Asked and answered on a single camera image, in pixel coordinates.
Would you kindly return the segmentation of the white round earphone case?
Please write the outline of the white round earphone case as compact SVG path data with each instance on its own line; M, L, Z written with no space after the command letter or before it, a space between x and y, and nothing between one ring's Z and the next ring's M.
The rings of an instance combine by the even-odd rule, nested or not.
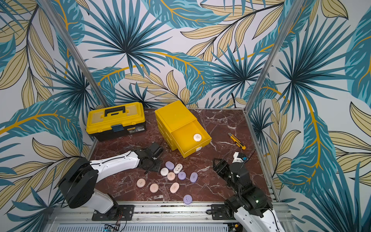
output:
M203 139L203 137L202 137L201 134L196 133L196 134L194 134L193 139L194 139L194 141L196 141L196 142L200 142L200 141Z
M169 169L164 167L160 170L160 174L163 176L163 177L166 177L169 173Z

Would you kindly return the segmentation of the yellow top drawer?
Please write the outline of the yellow top drawer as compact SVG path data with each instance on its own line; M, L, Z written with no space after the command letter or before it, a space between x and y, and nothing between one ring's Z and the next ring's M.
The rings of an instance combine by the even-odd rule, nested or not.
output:
M201 134L203 137L200 142L196 142L193 139L193 136L196 133ZM210 144L212 140L211 136L197 120L194 120L174 130L171 133L171 137L174 139L175 146L179 150L183 158L186 158L193 153L200 151L203 147Z

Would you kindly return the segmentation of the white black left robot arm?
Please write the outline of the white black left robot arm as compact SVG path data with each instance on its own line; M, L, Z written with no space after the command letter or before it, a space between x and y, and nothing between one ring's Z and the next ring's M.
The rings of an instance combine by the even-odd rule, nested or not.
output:
M163 148L153 143L145 149L131 150L114 157L91 160L79 158L57 183L59 191L71 209L89 207L115 219L123 215L114 198L95 188L101 180L117 173L143 169L147 172L159 172Z

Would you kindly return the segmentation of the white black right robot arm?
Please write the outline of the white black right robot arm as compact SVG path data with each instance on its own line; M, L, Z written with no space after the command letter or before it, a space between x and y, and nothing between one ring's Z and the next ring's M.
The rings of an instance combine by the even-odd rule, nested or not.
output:
M272 202L255 186L245 167L247 158L229 164L224 159L213 159L213 170L225 180L234 195L223 205L212 205L208 210L214 220L234 219L246 232L283 232Z

